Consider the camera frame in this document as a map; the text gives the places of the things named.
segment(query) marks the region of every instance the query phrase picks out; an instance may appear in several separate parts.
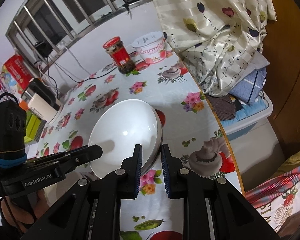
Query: metal screw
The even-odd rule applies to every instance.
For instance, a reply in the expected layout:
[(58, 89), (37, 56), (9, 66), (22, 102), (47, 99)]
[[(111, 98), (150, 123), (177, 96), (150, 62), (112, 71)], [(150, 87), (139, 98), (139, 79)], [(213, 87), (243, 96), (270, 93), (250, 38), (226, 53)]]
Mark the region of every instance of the metal screw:
[(78, 180), (78, 185), (79, 186), (84, 186), (88, 183), (88, 180), (87, 179), (79, 179)]
[(225, 184), (227, 182), (227, 180), (224, 177), (218, 177), (217, 182), (220, 183), (220, 184)]
[(179, 171), (181, 174), (183, 174), (183, 175), (187, 175), (187, 174), (189, 174), (189, 170), (188, 169), (186, 169), (186, 168), (182, 168), (182, 169), (180, 169), (180, 171)]
[(117, 175), (123, 175), (125, 172), (126, 172), (126, 171), (125, 171), (124, 169), (117, 169), (117, 170), (115, 171), (115, 174), (117, 174)]

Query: pea pod print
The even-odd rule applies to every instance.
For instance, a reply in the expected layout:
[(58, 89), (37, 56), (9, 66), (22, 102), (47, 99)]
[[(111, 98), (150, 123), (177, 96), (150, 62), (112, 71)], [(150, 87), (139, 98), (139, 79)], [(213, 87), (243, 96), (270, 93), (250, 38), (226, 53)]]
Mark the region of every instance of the pea pod print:
[(151, 220), (148, 220), (141, 224), (136, 225), (134, 227), (134, 229), (138, 230), (138, 231), (154, 229), (154, 228), (157, 228), (159, 225), (161, 225), (162, 222), (164, 222), (163, 219), (161, 219), (161, 220), (151, 219)]

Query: floral tablecloth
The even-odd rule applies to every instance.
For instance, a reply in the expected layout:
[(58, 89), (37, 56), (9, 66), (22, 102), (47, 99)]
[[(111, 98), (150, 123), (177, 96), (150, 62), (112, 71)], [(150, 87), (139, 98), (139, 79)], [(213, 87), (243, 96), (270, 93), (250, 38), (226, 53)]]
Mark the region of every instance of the floral tablecloth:
[[(166, 59), (153, 65), (142, 61), (137, 52), (131, 57), (137, 66), (131, 73), (123, 75), (110, 64), (91, 77), (107, 75), (81, 82), (63, 97), (64, 108), (54, 123), (45, 126), (37, 156), (88, 144), (94, 125), (106, 110), (117, 102), (137, 98), (156, 109), (163, 125), (163, 143), (169, 144), (171, 154), (185, 167), (210, 179), (226, 177), (243, 192), (225, 134), (178, 56), (170, 50)], [(87, 164), (77, 169), (91, 173)], [(167, 198), (160, 158), (140, 183), (136, 200), (122, 200), (121, 216), (125, 219), (121, 219), (121, 237), (181, 240), (183, 200)]]

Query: red plaid cloth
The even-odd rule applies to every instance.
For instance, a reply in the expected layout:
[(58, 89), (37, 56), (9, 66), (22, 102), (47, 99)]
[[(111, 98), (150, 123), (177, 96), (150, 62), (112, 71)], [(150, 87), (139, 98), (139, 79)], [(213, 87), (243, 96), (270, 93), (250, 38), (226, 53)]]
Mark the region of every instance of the red plaid cloth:
[(255, 207), (270, 203), (300, 181), (300, 166), (276, 178), (267, 180), (246, 192), (246, 199)]

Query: human hand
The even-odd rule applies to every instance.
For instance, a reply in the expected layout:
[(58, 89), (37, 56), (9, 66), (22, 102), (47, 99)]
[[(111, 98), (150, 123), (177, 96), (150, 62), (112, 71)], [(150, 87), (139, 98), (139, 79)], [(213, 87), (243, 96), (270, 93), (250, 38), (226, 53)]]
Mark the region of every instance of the human hand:
[[(36, 206), (34, 207), (34, 215), (36, 216), (36, 218), (39, 219), (49, 209), (49, 206), (47, 204), (47, 200), (45, 198), (43, 189), (37, 191), (37, 195), (38, 195), (38, 202), (37, 202)], [(12, 212), (13, 216), (15, 217), (21, 231), (23, 233), (25, 233), (27, 231), (27, 229), (24, 227), (24, 225), (22, 223), (33, 224), (34, 219), (33, 219), (32, 215), (30, 213), (28, 213), (27, 211), (23, 210), (22, 208), (13, 204), (8, 196), (6, 196), (5, 198), (8, 202), (11, 212)], [(1, 210), (2, 210), (2, 214), (5, 218), (5, 220), (13, 227), (17, 227), (15, 225), (15, 222), (13, 221), (13, 218), (10, 215), (10, 212), (9, 212), (4, 200), (1, 201)]]

